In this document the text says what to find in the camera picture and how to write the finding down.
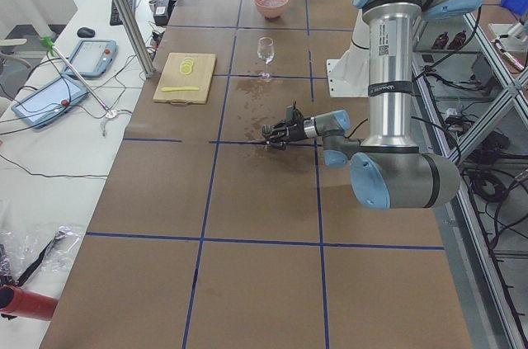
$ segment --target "white desk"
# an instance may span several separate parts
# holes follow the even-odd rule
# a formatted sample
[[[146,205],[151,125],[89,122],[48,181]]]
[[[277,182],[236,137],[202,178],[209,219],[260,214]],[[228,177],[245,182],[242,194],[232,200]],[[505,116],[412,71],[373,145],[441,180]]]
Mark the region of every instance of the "white desk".
[[[152,27],[152,13],[149,0],[138,0],[136,20],[145,40]],[[56,41],[59,50],[69,55],[79,38],[77,29],[88,26],[96,31],[95,39],[115,40],[118,53],[114,63],[101,78],[90,81],[94,87],[100,86],[119,71],[134,54],[123,26],[109,26],[111,0],[87,0],[68,23]],[[39,67],[26,85],[42,87],[57,77],[51,64]],[[117,109],[133,110],[137,102],[144,75],[137,59],[120,73],[118,79],[126,85],[125,92],[116,104]],[[110,80],[97,90],[97,94],[107,105],[112,105],[123,91],[122,85]],[[22,90],[20,100],[29,91]],[[85,99],[81,105],[95,116],[104,111],[93,97]],[[0,120],[0,133],[26,127],[19,121],[7,122],[15,118],[9,109]],[[72,109],[42,130],[24,130],[15,134],[0,135],[3,141],[0,154],[32,172],[45,174],[95,174],[106,175],[111,168],[123,132],[130,120],[128,115],[119,115],[106,125],[106,137],[102,136],[101,120],[95,119],[80,108]],[[0,160],[0,199],[9,200],[7,217],[0,227],[6,232],[29,234],[36,232],[42,237],[37,246],[38,252],[44,248],[60,226],[73,227],[74,232],[84,233],[105,179],[82,178],[43,178],[33,177],[4,160]],[[78,245],[69,253],[75,256]],[[24,285],[24,288],[59,298],[68,278],[67,272],[39,269]],[[16,318],[11,321],[0,319],[0,337],[2,347],[17,349],[35,349],[39,347],[48,327],[48,322],[28,318]]]

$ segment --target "clear plastic wrap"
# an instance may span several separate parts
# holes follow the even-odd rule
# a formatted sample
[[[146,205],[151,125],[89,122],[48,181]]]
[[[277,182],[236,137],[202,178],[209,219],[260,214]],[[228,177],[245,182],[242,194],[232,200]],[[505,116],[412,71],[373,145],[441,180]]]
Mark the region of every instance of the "clear plastic wrap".
[[[34,273],[69,272],[85,230],[75,226],[42,225],[25,232],[0,228],[0,276],[18,283],[32,264],[41,259]]]

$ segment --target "bowl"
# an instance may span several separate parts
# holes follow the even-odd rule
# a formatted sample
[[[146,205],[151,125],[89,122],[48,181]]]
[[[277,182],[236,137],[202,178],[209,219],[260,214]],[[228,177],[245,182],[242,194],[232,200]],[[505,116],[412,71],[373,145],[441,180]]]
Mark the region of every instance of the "bowl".
[[[255,7],[261,15],[267,17],[268,19],[273,19],[274,17],[279,17],[286,9],[290,0],[253,0],[255,2]]]

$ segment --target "cutting board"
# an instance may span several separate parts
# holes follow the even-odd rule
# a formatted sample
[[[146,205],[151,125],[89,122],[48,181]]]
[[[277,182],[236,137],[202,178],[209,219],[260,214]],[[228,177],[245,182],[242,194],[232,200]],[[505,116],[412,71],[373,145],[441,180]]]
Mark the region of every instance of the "cutting board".
[[[185,58],[192,58],[194,62],[191,73],[187,75],[180,71],[180,65]],[[209,95],[215,63],[215,54],[182,54],[174,52],[169,54],[153,100],[159,103],[176,101],[205,104]],[[162,92],[164,87],[198,87],[200,90]]]

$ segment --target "computer mouse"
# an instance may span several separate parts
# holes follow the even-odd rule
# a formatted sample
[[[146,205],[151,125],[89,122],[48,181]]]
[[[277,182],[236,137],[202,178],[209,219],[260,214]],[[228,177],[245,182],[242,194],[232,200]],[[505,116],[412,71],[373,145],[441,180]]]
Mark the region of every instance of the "computer mouse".
[[[93,38],[95,34],[96,31],[90,27],[81,27],[79,30],[77,30],[77,36],[81,38]]]

